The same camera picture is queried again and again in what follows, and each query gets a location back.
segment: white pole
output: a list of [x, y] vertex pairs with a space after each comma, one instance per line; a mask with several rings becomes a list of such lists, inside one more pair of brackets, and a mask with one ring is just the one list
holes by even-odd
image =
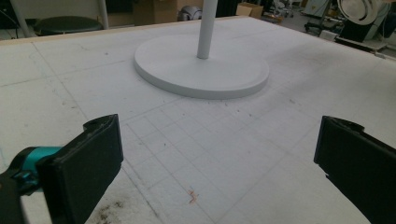
[[212, 42], [213, 25], [215, 23], [217, 7], [218, 0], [204, 1], [197, 53], [197, 57], [200, 59], [209, 58], [210, 43]]

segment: circular base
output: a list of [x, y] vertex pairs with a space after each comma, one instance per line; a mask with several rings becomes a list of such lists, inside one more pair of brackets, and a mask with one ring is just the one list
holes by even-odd
[[137, 73], [176, 94], [203, 99], [232, 99], [261, 90], [269, 75], [266, 62], [251, 58], [232, 42], [212, 42], [209, 59], [196, 56], [194, 35], [164, 36], [142, 44], [134, 54]]

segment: white round object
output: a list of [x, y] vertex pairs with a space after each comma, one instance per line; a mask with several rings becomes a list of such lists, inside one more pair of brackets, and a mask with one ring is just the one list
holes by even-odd
[[375, 21], [381, 0], [337, 0], [344, 16], [359, 25], [367, 25]]
[[213, 41], [209, 58], [196, 56], [195, 35], [163, 36], [142, 44], [134, 67], [163, 90], [203, 99], [232, 99], [260, 91], [269, 75], [265, 61], [231, 41]]

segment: white stand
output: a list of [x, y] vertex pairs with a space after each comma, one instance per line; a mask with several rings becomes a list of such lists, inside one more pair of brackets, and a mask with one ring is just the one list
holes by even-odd
[[138, 74], [163, 90], [195, 98], [232, 99], [260, 91], [269, 75], [266, 62], [256, 61], [232, 40], [211, 46], [217, 3], [204, 2], [199, 40], [175, 35], [142, 44], [134, 54]]

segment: table surface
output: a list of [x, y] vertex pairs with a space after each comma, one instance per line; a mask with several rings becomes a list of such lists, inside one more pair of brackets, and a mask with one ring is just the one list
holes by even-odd
[[[262, 91], [192, 99], [136, 73], [142, 43], [199, 26], [0, 42], [0, 171], [26, 147], [63, 146], [117, 113], [125, 160], [88, 223], [368, 223], [313, 163], [318, 128], [323, 115], [349, 119], [396, 147], [396, 63], [236, 17], [216, 21], [213, 43], [267, 61]], [[32, 223], [50, 223], [42, 193], [23, 202]]]

